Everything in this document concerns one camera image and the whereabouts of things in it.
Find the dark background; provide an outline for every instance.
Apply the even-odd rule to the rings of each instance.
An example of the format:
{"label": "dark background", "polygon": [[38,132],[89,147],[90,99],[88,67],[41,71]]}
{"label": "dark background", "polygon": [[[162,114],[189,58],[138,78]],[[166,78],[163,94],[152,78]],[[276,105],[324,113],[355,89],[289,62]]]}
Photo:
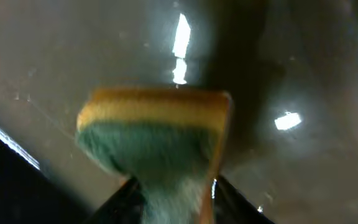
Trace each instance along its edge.
{"label": "dark background", "polygon": [[0,141],[0,223],[81,223],[86,212]]}

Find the green scrubbing pad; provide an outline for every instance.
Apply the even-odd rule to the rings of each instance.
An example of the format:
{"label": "green scrubbing pad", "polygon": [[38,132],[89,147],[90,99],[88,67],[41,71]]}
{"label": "green scrubbing pad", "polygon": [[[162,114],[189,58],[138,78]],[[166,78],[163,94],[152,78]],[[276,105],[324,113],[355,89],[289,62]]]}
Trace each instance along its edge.
{"label": "green scrubbing pad", "polygon": [[[150,94],[150,90],[146,90],[145,94]],[[109,97],[102,97],[104,100],[94,98],[93,103],[81,112],[77,143],[105,170],[117,170],[137,177],[147,201],[143,223],[191,223],[194,214],[200,212],[203,191],[208,183],[209,165],[214,159],[213,151],[221,137],[221,130],[203,125],[202,121],[200,125],[195,125],[193,118],[186,119],[191,116],[189,108],[197,108],[196,105],[189,106],[186,98],[181,98],[180,103],[187,102],[183,113],[187,115],[183,120],[175,118],[175,122],[170,122],[169,114],[158,120],[147,119],[141,111],[135,115],[141,114],[141,118],[116,113],[125,107],[122,101],[124,105],[130,105],[126,108],[128,110],[136,103],[146,102],[147,105],[147,100],[153,102],[150,106],[157,105],[163,110],[170,106],[169,103],[165,104],[167,101],[163,96],[143,100],[137,96],[134,100],[126,95],[122,101],[115,101],[112,100],[116,99],[114,94],[107,95]],[[111,112],[112,106],[120,109]]]}

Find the glass surface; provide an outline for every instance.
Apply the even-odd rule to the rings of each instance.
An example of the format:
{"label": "glass surface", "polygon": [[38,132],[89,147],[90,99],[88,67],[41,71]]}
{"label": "glass surface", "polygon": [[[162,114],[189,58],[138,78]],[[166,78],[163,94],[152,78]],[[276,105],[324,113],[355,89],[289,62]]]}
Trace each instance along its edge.
{"label": "glass surface", "polygon": [[0,0],[0,127],[89,210],[121,179],[76,114],[122,85],[227,90],[224,176],[277,223],[358,223],[358,1]]}

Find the sponge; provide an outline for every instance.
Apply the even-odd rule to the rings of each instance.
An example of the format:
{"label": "sponge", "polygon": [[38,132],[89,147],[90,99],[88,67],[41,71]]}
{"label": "sponge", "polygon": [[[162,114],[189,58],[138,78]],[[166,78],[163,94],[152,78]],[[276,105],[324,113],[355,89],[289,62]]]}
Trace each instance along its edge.
{"label": "sponge", "polygon": [[107,172],[137,178],[142,223],[192,223],[210,210],[201,204],[210,204],[229,105],[211,91],[97,90],[78,115],[76,141]]}

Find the wet surface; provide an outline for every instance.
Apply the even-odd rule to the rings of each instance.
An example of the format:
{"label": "wet surface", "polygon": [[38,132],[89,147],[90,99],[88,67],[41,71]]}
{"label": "wet surface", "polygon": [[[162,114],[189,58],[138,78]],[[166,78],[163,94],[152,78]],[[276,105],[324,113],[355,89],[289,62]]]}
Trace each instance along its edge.
{"label": "wet surface", "polygon": [[236,105],[227,179],[277,223],[358,223],[358,1],[0,0],[0,126],[97,209],[119,179],[75,147],[76,114],[97,86],[175,86],[180,14],[184,79]]}

